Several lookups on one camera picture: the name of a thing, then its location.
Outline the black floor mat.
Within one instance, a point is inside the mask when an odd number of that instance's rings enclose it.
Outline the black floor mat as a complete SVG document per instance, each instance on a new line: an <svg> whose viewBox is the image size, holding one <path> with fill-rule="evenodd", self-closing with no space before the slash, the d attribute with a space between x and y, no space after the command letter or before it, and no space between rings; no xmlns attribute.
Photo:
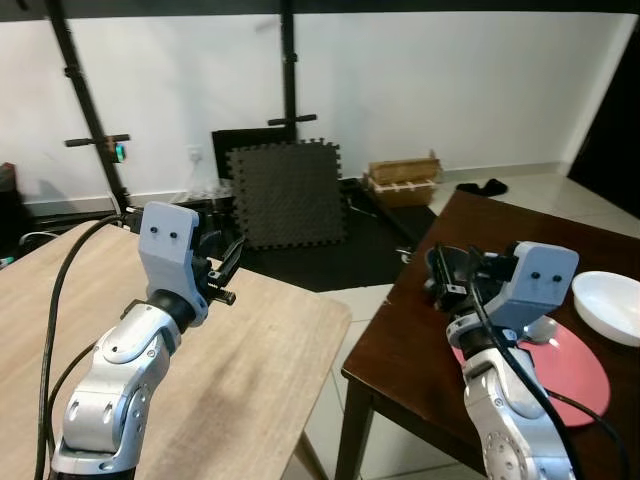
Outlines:
<svg viewBox="0 0 640 480"><path fill-rule="evenodd" d="M396 282L403 253L416 250L436 214L426 206L379 207L355 179L344 179L346 241L319 246L246 250L239 268L326 292Z"/></svg>

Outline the dark brown wooden table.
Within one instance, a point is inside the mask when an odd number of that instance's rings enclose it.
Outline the dark brown wooden table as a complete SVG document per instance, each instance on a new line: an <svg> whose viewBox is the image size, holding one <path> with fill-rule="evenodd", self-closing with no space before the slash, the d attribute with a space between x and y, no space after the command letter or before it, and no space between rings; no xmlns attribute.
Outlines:
<svg viewBox="0 0 640 480"><path fill-rule="evenodd" d="M500 252L516 241L558 244L579 253L585 271L640 275L640 241L493 198L457 193L421 239ZM342 367L346 408L334 480L355 480L375 413L396 422L472 470L483 470L480 436L463 401L465 381L445 337L448 316L426 296L421 253L399 274Z"/></svg>

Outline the light wooden table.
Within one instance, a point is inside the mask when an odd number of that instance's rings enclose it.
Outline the light wooden table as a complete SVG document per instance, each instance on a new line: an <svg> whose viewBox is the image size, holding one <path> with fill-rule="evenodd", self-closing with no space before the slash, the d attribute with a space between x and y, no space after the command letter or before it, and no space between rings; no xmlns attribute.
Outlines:
<svg viewBox="0 0 640 480"><path fill-rule="evenodd" d="M0 480L32 480L38 375L52 284L78 230L0 270ZM51 374L68 372L63 412L86 364L70 361L145 293L137 238L88 239L60 298ZM280 480L332 369L351 312L343 303L247 269L183 335L148 411L134 480Z"/></svg>

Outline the dark grey foam puzzle mat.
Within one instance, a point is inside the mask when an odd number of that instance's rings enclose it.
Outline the dark grey foam puzzle mat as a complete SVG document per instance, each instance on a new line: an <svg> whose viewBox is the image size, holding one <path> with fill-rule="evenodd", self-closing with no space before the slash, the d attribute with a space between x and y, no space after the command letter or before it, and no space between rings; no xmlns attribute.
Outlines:
<svg viewBox="0 0 640 480"><path fill-rule="evenodd" d="M320 138L229 152L236 224L248 250L346 241L339 148Z"/></svg>

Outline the silver metal spoon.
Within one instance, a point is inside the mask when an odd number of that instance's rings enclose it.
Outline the silver metal spoon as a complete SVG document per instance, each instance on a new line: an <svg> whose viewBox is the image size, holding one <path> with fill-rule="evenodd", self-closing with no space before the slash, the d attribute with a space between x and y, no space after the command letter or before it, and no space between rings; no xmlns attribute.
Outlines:
<svg viewBox="0 0 640 480"><path fill-rule="evenodd" d="M524 326L521 330L518 343L521 346L561 346L556 339L561 325L552 317L541 316L534 323Z"/></svg>

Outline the wooden slat crate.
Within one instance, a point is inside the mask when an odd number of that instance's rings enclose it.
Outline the wooden slat crate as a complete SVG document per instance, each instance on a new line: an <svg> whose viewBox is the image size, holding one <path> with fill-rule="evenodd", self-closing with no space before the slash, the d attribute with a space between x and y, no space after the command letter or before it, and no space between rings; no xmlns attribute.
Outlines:
<svg viewBox="0 0 640 480"><path fill-rule="evenodd" d="M425 207L433 201L440 173L440 159L431 150L426 157L370 163L364 183L375 200L389 209Z"/></svg>

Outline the pink round plate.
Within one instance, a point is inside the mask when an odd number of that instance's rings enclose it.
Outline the pink round plate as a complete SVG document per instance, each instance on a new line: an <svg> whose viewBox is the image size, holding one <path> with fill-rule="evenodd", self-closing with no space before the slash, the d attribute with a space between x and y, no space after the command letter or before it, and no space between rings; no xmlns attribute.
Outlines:
<svg viewBox="0 0 640 480"><path fill-rule="evenodd" d="M552 317L535 323L556 326L556 333L545 344L521 340L518 347L530 353L536 378L544 387L584 404L604 416L611 402L611 384L602 362L567 326L559 326Z"/></svg>

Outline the white bowl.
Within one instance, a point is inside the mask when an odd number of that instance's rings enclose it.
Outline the white bowl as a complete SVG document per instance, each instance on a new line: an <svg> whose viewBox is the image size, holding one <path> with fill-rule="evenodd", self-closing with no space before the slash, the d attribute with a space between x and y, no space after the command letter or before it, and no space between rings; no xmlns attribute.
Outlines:
<svg viewBox="0 0 640 480"><path fill-rule="evenodd" d="M639 347L639 280L611 271L584 271L571 287L575 310L594 332L622 346Z"/></svg>

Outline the black slanted stand pole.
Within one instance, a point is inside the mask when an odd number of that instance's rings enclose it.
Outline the black slanted stand pole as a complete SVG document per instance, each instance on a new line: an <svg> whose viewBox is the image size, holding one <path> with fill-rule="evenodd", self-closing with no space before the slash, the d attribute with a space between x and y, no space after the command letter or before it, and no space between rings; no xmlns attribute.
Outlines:
<svg viewBox="0 0 640 480"><path fill-rule="evenodd" d="M125 142L131 140L128 134L106 134L95 104L93 104L90 87L87 79L84 78L84 70L76 49L76 42L73 40L72 32L68 24L67 13L61 0L42 0L45 5L47 18L51 24L56 41L61 54L61 59L65 63L64 76L72 84L79 109L82 111L84 123L86 123L90 137L82 140L67 140L64 145L67 147L93 146L99 155L99 161L108 182L111 204L113 204L116 214L124 215L131 207L128 189L124 187L118 170L116 170L115 157L111 151L114 142Z"/></svg>

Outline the black upright stand pole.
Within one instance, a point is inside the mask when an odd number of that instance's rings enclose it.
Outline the black upright stand pole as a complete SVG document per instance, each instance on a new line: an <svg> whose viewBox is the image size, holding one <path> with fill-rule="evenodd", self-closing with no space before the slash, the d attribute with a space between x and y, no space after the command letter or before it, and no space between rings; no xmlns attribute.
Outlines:
<svg viewBox="0 0 640 480"><path fill-rule="evenodd" d="M297 125L302 122L314 122L315 114L300 115L297 113L296 64L298 61L296 45L294 45L294 0L280 0L280 41L282 41L282 99L283 116L269 120L269 125L279 125L297 140Z"/></svg>

